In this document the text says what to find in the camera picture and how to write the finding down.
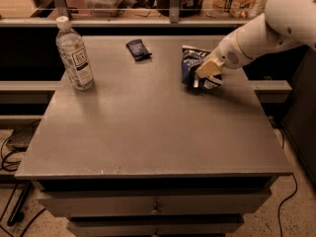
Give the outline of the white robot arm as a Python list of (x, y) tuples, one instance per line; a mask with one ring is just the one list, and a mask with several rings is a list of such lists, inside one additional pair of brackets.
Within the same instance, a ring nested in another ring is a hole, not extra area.
[(203, 59), (193, 85), (217, 87), (223, 69), (237, 69), (265, 54), (303, 44), (316, 50), (316, 0), (267, 0), (261, 15), (223, 38)]

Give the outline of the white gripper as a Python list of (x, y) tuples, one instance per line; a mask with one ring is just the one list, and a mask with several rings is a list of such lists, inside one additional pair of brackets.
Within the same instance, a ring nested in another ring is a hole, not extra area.
[(219, 87), (223, 81), (214, 76), (220, 75), (222, 68), (238, 69), (252, 62), (239, 46), (237, 31), (230, 33), (219, 42), (211, 52), (210, 59), (195, 71), (199, 78), (194, 79), (194, 88), (210, 90)]

